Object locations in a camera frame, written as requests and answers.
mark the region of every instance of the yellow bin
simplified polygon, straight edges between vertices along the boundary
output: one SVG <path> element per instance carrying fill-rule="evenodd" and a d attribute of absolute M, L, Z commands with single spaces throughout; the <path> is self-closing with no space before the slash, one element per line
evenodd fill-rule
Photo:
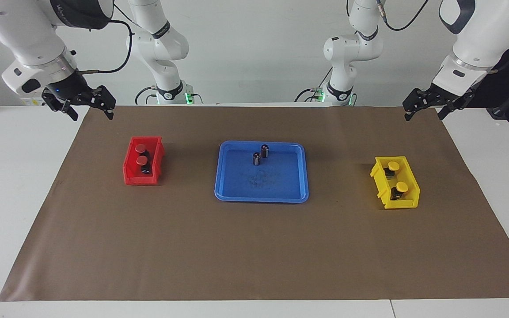
<path fill-rule="evenodd" d="M 394 176 L 387 177 L 384 169 L 393 171 Z M 376 165 L 372 168 L 370 176 L 374 177 L 376 188 L 378 188 L 378 197 L 382 199 L 384 209 L 414 209 L 418 207 L 420 186 L 406 157 L 376 157 Z M 392 188 L 396 187 L 399 182 L 406 183 L 409 189 L 401 199 L 392 201 L 390 200 Z"/>

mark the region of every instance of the white table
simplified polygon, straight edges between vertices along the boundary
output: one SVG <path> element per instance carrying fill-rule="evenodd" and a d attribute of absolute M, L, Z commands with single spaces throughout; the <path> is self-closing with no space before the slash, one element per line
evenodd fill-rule
<path fill-rule="evenodd" d="M 86 111 L 79 109 L 80 119 Z M 81 120 L 73 123 L 67 116 L 52 113 L 46 107 L 0 107 L 0 290 L 80 123 Z M 491 120 L 484 110 L 463 110 L 451 114 L 444 123 L 509 236 L 508 123 Z M 509 316 L 509 299 L 0 303 L 0 317 L 7 318 L 152 315 L 501 318 Z"/>

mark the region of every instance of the brown tablecloth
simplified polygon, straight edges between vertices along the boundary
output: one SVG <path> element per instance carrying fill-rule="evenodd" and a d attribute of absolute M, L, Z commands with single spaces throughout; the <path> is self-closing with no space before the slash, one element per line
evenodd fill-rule
<path fill-rule="evenodd" d="M 163 175 L 129 187 L 143 135 Z M 309 201 L 218 201 L 226 140 L 301 143 Z M 383 209 L 379 155 L 408 157 L 418 209 Z M 119 107 L 85 117 L 0 300 L 507 297 L 509 239 L 434 110 Z"/>

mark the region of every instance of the blue plastic tray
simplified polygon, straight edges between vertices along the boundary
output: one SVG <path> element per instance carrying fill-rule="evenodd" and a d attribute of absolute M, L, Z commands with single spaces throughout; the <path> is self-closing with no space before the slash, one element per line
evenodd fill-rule
<path fill-rule="evenodd" d="M 270 151 L 259 166 L 253 153 Z M 221 201 L 303 203 L 309 198 L 304 147 L 296 143 L 225 141 L 220 148 L 215 194 Z"/>

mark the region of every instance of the white wall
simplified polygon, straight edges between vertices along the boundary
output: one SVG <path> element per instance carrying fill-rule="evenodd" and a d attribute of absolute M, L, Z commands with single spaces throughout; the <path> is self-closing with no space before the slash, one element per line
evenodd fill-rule
<path fill-rule="evenodd" d="M 388 1 L 388 20 L 407 23 L 423 0 Z M 117 1 L 130 14 L 127 2 Z M 344 0 L 163 0 L 173 27 L 190 42 L 190 54 L 176 64 L 182 78 L 208 103 L 287 102 L 314 87 L 330 65 L 323 57 L 329 37 L 352 34 Z M 414 87 L 427 88 L 455 36 L 438 18 L 440 1 L 431 1 L 410 28 L 392 32 L 383 24 L 384 54 L 356 62 L 359 105 L 400 105 Z M 115 18 L 123 17 L 115 12 Z M 112 69 L 125 58 L 124 26 L 105 30 L 59 28 L 80 69 Z M 12 54 L 0 44 L 0 74 Z M 87 75 L 89 84 L 107 86 L 118 104 L 131 104 L 143 87 L 154 84 L 136 58 L 121 72 Z M 0 79 L 0 105 L 20 100 Z"/>

